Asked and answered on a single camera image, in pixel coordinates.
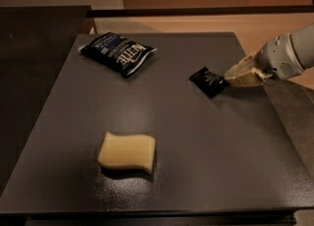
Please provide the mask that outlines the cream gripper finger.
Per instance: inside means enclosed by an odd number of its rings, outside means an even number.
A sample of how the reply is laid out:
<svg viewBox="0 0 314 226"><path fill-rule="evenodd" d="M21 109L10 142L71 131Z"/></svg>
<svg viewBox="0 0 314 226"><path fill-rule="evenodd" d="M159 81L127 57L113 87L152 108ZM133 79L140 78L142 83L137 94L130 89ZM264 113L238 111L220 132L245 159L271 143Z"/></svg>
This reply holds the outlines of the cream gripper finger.
<svg viewBox="0 0 314 226"><path fill-rule="evenodd" d="M237 77L248 73L256 67L256 56L257 53L253 52L242 58L225 72L225 77Z"/></svg>
<svg viewBox="0 0 314 226"><path fill-rule="evenodd" d="M228 84L236 87L260 86L271 77L271 74L266 74L257 68L252 68L245 72L225 74L225 80L228 82Z"/></svg>

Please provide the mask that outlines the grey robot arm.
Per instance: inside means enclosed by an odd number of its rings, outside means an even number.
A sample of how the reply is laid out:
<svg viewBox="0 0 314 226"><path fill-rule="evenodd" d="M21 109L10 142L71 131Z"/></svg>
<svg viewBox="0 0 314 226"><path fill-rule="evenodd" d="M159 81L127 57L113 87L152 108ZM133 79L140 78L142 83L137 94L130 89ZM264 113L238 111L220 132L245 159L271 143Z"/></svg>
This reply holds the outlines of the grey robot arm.
<svg viewBox="0 0 314 226"><path fill-rule="evenodd" d="M237 87L260 86L267 79L285 81L314 66L314 25L283 33L229 68L224 78Z"/></svg>

